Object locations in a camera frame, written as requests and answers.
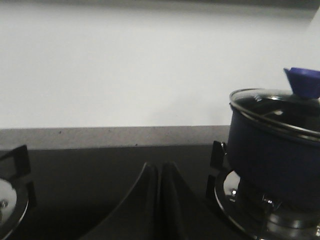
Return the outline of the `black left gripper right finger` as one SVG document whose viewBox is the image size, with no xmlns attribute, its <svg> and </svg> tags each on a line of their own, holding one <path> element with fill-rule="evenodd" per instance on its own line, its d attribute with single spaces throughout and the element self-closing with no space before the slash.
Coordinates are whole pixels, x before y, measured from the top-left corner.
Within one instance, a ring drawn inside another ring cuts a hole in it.
<svg viewBox="0 0 320 240">
<path fill-rule="evenodd" d="M 165 240 L 250 239 L 201 202 L 173 162 L 162 166 L 160 199 Z"/>
</svg>

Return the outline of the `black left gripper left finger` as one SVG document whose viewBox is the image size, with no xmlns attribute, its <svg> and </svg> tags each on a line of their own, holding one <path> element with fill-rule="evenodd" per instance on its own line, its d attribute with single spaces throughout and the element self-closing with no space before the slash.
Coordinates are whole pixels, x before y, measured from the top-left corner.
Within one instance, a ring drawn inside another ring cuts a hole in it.
<svg viewBox="0 0 320 240">
<path fill-rule="evenodd" d="M 152 240 L 158 194 L 158 170 L 144 163 L 136 182 L 112 212 L 82 240 Z"/>
</svg>

